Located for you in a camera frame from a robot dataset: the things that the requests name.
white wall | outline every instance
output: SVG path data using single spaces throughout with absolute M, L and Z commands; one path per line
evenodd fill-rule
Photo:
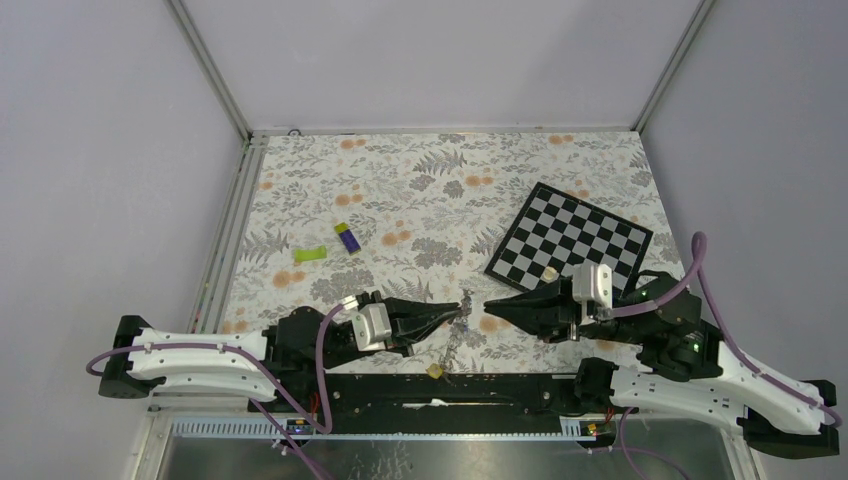
M 238 150 L 163 2 L 0 2 L 0 478 L 119 478 L 145 405 L 83 366 L 186 328 Z
M 624 126 L 698 0 L 187 0 L 258 129 Z
M 846 24 L 844 0 L 720 2 L 644 136 L 681 250 L 695 230 L 710 236 L 705 269 L 742 348 L 795 378 L 830 379 L 842 404 Z M 848 454 L 766 469 L 845 478 Z

lime green block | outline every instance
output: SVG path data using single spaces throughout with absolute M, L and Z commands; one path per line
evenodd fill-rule
M 327 247 L 324 245 L 313 248 L 312 250 L 301 250 L 298 248 L 294 251 L 295 262 L 310 262 L 312 260 L 321 260 L 322 258 L 327 258 Z

checkerboard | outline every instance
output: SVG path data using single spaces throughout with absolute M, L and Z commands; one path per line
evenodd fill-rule
M 537 183 L 485 273 L 521 291 L 545 267 L 572 274 L 584 262 L 609 265 L 616 298 L 635 287 L 653 233 L 578 198 Z

small purple object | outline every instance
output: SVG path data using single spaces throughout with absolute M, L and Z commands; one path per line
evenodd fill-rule
M 339 238 L 342 239 L 342 243 L 345 244 L 345 248 L 347 249 L 347 253 L 353 255 L 354 253 L 359 253 L 362 249 L 359 246 L 359 242 L 356 241 L 356 238 L 353 236 L 353 232 L 347 228 L 346 223 L 340 223 L 336 225 L 336 233 L 339 234 Z

floral pattern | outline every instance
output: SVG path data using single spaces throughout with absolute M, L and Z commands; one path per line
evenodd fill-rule
M 573 372 L 598 356 L 637 365 L 638 347 L 581 340 L 548 345 L 483 312 L 516 290 L 482 272 L 537 181 L 654 232 L 645 269 L 683 273 L 637 134 L 416 134 L 272 137 L 219 332 L 264 328 L 294 308 L 329 310 L 366 289 L 463 314 L 415 347 L 340 372 Z M 333 227 L 348 224 L 349 255 Z M 325 245 L 298 264 L 296 248 Z

